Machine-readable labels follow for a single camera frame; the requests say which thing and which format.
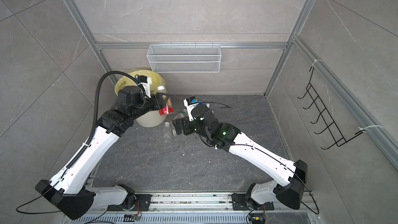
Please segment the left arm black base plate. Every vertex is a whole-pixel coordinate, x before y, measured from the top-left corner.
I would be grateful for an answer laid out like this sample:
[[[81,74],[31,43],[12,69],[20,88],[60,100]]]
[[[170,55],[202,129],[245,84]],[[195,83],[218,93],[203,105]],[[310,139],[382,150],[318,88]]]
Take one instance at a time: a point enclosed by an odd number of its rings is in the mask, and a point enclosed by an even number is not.
[[[120,205],[109,205],[107,207],[108,211],[148,211],[152,195],[148,194],[138,194],[134,196],[129,196]]]

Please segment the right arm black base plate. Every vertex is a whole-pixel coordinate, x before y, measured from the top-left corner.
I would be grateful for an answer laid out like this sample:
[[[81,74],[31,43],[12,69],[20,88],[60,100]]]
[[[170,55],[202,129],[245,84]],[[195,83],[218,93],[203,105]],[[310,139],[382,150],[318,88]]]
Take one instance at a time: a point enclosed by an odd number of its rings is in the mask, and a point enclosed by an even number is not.
[[[231,198],[234,211],[273,211],[275,209],[273,202],[266,202],[260,205],[250,198],[247,199],[245,194],[233,193]]]

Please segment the clear bottle white printed label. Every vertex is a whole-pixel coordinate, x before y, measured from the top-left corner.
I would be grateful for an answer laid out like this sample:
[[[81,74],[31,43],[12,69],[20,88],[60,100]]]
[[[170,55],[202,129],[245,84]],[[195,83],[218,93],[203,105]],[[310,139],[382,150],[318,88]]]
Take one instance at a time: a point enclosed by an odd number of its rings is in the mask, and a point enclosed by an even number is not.
[[[174,127],[172,127],[172,134],[173,134],[173,136],[176,136],[176,135],[177,135],[176,130],[175,130]]]

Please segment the slim clear bottle white cap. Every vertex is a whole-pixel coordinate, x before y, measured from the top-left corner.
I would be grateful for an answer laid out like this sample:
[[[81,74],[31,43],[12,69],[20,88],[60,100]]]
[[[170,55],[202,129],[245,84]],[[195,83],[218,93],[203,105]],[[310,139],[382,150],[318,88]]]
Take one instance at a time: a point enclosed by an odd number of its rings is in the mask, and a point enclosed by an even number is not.
[[[164,123],[163,138],[166,143],[169,143],[172,140],[172,137],[172,129],[170,123],[167,121]]]

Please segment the red yellow label bottle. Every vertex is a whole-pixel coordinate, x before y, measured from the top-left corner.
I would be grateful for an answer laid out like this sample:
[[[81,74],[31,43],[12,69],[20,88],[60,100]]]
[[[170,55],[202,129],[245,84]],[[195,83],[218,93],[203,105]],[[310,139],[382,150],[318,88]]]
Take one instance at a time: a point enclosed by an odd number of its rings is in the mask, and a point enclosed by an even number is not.
[[[159,114],[161,116],[169,115],[174,113],[174,108],[172,106],[172,101],[170,96],[167,94],[167,90],[165,86],[158,86],[157,87],[158,93],[161,93],[162,99],[165,103],[164,107],[159,110]]]

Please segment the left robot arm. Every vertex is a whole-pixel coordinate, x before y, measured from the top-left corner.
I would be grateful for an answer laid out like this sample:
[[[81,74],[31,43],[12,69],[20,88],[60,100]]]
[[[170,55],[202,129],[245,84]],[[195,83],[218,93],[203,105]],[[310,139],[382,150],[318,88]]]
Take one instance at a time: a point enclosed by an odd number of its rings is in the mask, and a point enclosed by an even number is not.
[[[71,220],[91,209],[119,206],[134,207],[135,192],[124,184],[111,187],[88,187],[86,182],[103,155],[143,115],[165,108],[169,95],[163,91],[147,97],[138,86],[127,86],[118,92],[114,108],[100,118],[94,117],[94,128],[71,160],[50,180],[41,180],[36,191]]]

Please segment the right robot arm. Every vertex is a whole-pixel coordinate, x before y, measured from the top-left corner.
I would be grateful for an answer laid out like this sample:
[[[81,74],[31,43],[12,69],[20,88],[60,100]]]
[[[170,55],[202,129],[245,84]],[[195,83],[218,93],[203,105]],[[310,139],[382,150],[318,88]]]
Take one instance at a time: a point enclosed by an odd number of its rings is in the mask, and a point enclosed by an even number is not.
[[[172,123],[176,134],[195,133],[204,145],[241,157],[272,178],[267,183],[250,185],[245,194],[250,208],[258,209],[274,201],[295,210],[301,207],[308,170],[304,161],[293,162],[267,150],[239,128],[219,122],[205,104],[188,106]]]

